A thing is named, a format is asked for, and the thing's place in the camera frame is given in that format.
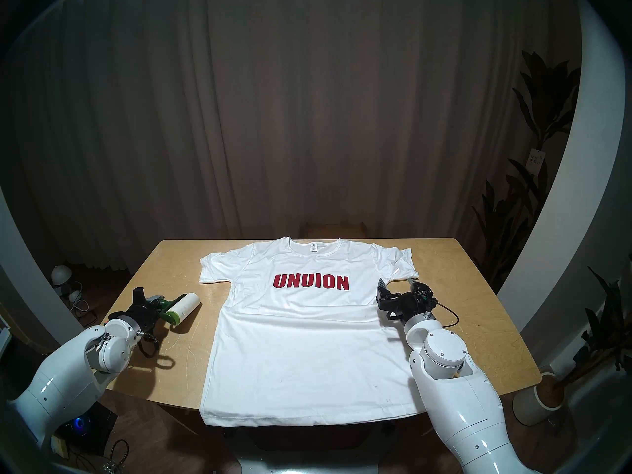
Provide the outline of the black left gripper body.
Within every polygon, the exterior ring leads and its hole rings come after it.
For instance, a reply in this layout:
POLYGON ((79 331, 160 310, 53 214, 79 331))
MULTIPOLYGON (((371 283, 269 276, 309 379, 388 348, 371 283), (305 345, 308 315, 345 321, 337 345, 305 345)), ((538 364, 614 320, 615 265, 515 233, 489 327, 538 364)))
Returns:
POLYGON ((143 333, 154 334, 159 320, 159 310, 150 304, 133 304, 125 312, 119 312, 118 318, 132 320, 143 333))

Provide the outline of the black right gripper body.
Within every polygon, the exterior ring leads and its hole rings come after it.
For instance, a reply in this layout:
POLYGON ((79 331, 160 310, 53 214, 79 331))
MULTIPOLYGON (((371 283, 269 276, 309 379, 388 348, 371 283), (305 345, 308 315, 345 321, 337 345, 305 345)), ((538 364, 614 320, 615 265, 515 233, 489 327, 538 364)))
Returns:
POLYGON ((391 295, 389 301, 378 301, 378 308, 387 313, 388 320, 406 324, 413 317, 430 318, 437 299, 424 295, 391 295))

